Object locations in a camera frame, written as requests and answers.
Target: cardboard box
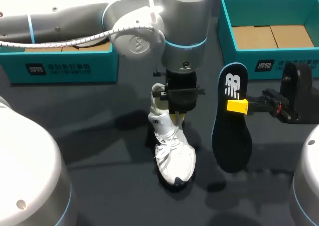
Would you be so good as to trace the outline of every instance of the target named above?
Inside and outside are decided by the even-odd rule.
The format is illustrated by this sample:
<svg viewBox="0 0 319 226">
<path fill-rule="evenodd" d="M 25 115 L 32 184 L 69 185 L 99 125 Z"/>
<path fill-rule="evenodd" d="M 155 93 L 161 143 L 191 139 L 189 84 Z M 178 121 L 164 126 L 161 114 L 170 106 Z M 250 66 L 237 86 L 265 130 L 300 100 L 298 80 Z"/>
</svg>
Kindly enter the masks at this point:
<svg viewBox="0 0 319 226">
<path fill-rule="evenodd" d="M 0 64 L 13 84 L 116 83 L 118 74 L 110 43 L 79 50 L 2 47 Z"/>
<path fill-rule="evenodd" d="M 222 0 L 217 31 L 225 64 L 249 79 L 280 79 L 288 62 L 319 77 L 319 0 Z"/>
</svg>

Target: new balance logo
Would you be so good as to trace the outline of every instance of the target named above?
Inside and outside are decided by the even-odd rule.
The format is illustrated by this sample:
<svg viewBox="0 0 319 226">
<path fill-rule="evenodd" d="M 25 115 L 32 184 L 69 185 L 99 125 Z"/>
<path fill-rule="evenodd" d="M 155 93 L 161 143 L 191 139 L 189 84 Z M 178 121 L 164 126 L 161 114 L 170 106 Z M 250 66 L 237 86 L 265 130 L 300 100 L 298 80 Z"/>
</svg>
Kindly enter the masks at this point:
<svg viewBox="0 0 319 226">
<path fill-rule="evenodd" d="M 239 92 L 237 91 L 240 89 L 240 77 L 238 75 L 228 73 L 225 85 L 227 86 L 225 89 L 225 95 L 229 95 L 239 100 Z"/>
</svg>

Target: box label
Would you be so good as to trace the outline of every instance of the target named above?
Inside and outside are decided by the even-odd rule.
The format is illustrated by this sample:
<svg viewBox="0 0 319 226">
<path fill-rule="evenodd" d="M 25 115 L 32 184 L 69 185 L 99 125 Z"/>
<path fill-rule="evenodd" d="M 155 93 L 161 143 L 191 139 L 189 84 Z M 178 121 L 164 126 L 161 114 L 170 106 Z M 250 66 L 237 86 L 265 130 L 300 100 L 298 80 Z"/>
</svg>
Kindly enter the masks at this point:
<svg viewBox="0 0 319 226">
<path fill-rule="evenodd" d="M 275 60 L 259 60 L 257 62 L 255 71 L 256 72 L 264 72 L 264 71 L 271 71 L 273 68 Z"/>
<path fill-rule="evenodd" d="M 48 68 L 51 75 L 91 74 L 89 64 L 49 64 Z"/>
<path fill-rule="evenodd" d="M 46 75 L 44 67 L 40 63 L 26 64 L 25 66 L 30 75 Z"/>
<path fill-rule="evenodd" d="M 319 60 L 280 60 L 275 68 L 275 70 L 282 71 L 284 70 L 286 64 L 288 63 L 305 63 L 310 66 L 313 70 L 317 67 Z"/>
</svg>

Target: robotic arm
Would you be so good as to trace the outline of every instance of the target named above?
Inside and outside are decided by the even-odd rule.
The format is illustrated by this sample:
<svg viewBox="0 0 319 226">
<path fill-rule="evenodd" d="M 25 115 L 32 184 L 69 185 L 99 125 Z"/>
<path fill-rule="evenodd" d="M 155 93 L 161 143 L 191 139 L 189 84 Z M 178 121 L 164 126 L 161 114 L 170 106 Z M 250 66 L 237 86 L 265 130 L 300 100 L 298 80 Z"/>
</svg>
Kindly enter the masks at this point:
<svg viewBox="0 0 319 226">
<path fill-rule="evenodd" d="M 166 88 L 154 97 L 168 100 L 171 113 L 186 113 L 204 94 L 195 71 L 202 65 L 211 7 L 212 0 L 0 0 L 0 40 L 39 44 L 115 30 L 109 38 L 120 55 L 161 56 L 166 73 L 154 76 L 166 76 Z M 127 29 L 145 25 L 153 30 Z"/>
</svg>

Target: cardboard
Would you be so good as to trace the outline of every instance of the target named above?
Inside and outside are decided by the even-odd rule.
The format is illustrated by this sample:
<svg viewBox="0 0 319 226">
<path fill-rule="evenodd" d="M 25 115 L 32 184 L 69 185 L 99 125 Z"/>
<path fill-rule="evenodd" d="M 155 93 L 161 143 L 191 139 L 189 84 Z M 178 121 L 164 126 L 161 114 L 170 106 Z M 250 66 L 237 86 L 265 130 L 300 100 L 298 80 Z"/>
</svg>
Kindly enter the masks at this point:
<svg viewBox="0 0 319 226">
<path fill-rule="evenodd" d="M 35 53 L 35 52 L 61 52 L 62 48 L 39 48 L 39 49 L 32 49 L 27 48 L 24 50 L 24 53 Z"/>
<path fill-rule="evenodd" d="M 277 48 L 269 26 L 240 26 L 232 29 L 239 50 Z"/>
<path fill-rule="evenodd" d="M 84 52 L 84 51 L 109 51 L 110 50 L 111 44 L 109 42 L 103 44 L 103 45 L 98 45 L 90 48 L 80 48 L 76 49 L 74 47 L 65 47 L 62 49 L 62 52 Z"/>
<path fill-rule="evenodd" d="M 270 28 L 278 48 L 314 47 L 303 25 L 276 25 Z"/>
</svg>

